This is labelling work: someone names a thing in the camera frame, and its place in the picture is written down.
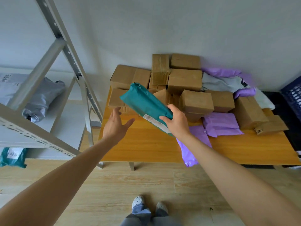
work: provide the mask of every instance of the left hand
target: left hand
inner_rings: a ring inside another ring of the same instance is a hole
[[[122,125],[121,118],[120,118],[121,112],[119,112],[119,110],[120,107],[117,107],[112,111],[108,122],[103,128],[103,134],[102,134],[103,139],[104,138],[112,139],[116,142],[114,143],[115,145],[118,144],[120,140],[122,140],[122,138],[126,135],[128,128],[135,121],[135,118],[132,118],[128,120],[125,125]]]

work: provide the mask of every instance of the brown cardboard box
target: brown cardboard box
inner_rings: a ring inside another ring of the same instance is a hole
[[[260,123],[269,121],[254,97],[238,97],[232,112],[240,129],[253,129]]]
[[[169,55],[153,54],[151,81],[153,85],[167,85],[170,74]]]
[[[184,90],[179,99],[179,109],[186,113],[211,113],[214,110],[211,94]]]
[[[132,110],[128,105],[126,105],[126,103],[124,103],[120,99],[120,96],[123,95],[125,92],[127,92],[127,90],[125,89],[112,89],[108,106],[111,109],[121,107],[119,110],[121,113],[136,114],[134,110]]]
[[[112,89],[130,89],[132,83],[140,83],[147,88],[150,77],[151,72],[149,70],[118,65],[111,77],[110,83]]]
[[[173,94],[172,97],[173,97],[174,105],[175,105],[177,108],[179,108],[179,99],[180,99],[180,95],[178,95],[178,94]]]
[[[202,71],[170,69],[168,80],[168,92],[170,94],[182,94],[183,90],[201,91]]]
[[[164,90],[166,89],[166,85],[153,85],[151,82],[151,78],[152,78],[152,74],[150,75],[150,83],[148,85],[148,90],[149,92],[151,92],[152,94],[160,91],[160,90]]]
[[[206,90],[205,92],[211,93],[214,105],[213,112],[226,113],[235,108],[232,92],[213,90]]]
[[[171,94],[166,90],[161,90],[157,93],[153,94],[156,98],[159,99],[160,102],[162,102],[164,105],[173,104],[173,98]]]
[[[186,113],[186,112],[184,112],[184,113],[185,113],[187,120],[192,123],[197,122],[201,117],[204,116],[203,114]]]
[[[269,122],[261,123],[254,128],[258,135],[265,135],[288,130],[288,127],[280,118],[280,116],[273,115],[267,118],[269,119]]]
[[[201,58],[195,55],[185,54],[172,54],[171,55],[171,68],[187,69],[187,70],[200,70]]]

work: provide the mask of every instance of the foot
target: foot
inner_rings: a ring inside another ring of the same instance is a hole
[[[136,206],[136,205],[139,205],[143,203],[144,204],[144,198],[142,196],[138,196],[136,197],[134,200],[133,200],[133,203],[132,203],[132,210],[133,208]]]
[[[167,214],[168,214],[168,209],[166,207],[166,205],[164,205],[162,202],[158,202],[156,205],[156,212],[158,209],[162,209],[164,210]]]

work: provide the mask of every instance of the pant leg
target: pant leg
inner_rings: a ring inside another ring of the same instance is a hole
[[[151,220],[150,210],[143,204],[136,205],[120,226],[146,226]]]
[[[152,220],[153,226],[182,226],[181,223],[172,219],[163,209],[157,209]]]

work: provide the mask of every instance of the hand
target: hand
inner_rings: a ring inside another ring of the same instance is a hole
[[[169,104],[167,107],[173,113],[172,120],[164,116],[160,116],[159,118],[167,124],[167,127],[171,133],[179,140],[187,135],[191,135],[185,114],[173,104]]]
[[[114,143],[115,145],[118,144],[120,140],[122,140],[122,138],[126,135],[126,131],[128,130],[128,128],[135,121],[135,118],[132,118],[128,120],[125,125],[122,125],[121,118],[120,118],[121,112],[119,112],[119,110],[120,107],[117,107],[112,111],[108,122],[103,128],[103,134],[102,134],[103,139],[104,138],[112,139],[113,141],[116,142]]]

